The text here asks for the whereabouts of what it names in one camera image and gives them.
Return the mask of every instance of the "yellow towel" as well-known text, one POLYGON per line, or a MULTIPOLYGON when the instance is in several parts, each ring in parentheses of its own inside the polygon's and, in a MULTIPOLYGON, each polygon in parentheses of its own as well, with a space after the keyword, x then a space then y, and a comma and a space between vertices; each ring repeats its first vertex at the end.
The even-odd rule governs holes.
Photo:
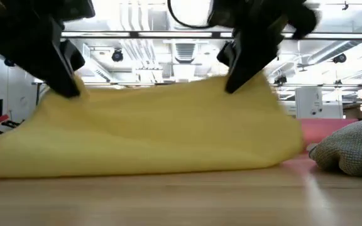
POLYGON ((302 150, 261 73, 234 94, 226 77, 143 89, 47 93, 0 136, 0 178, 133 175, 266 168, 302 150))

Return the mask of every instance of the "pink cloth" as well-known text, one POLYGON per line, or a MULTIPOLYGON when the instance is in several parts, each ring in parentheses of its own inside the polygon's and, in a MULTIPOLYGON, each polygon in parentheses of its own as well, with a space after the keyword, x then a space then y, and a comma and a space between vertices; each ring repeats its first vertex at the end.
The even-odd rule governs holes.
POLYGON ((356 122, 357 119, 299 119, 299 121, 307 147, 308 144, 319 143, 336 130, 356 122))

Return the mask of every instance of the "gray knit fabric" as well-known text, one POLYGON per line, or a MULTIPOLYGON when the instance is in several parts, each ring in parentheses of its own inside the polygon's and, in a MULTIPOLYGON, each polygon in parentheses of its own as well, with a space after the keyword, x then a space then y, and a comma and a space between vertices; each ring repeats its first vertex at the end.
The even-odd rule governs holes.
POLYGON ((323 170, 341 169, 362 176, 362 121, 352 123, 323 139, 309 157, 323 170))

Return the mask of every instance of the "wooden table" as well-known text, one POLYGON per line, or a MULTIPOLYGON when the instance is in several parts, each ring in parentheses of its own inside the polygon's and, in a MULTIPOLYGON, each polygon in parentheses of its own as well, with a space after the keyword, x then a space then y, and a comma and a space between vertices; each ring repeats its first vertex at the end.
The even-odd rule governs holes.
POLYGON ((362 178, 307 158, 270 169, 1 180, 2 226, 362 226, 362 178))

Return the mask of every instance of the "table surface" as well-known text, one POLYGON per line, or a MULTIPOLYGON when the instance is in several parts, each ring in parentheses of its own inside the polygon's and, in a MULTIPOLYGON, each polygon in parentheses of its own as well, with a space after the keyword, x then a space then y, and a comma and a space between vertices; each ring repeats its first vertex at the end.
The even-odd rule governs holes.
POLYGON ((301 156, 251 171, 0 180, 0 225, 361 226, 362 178, 301 156))

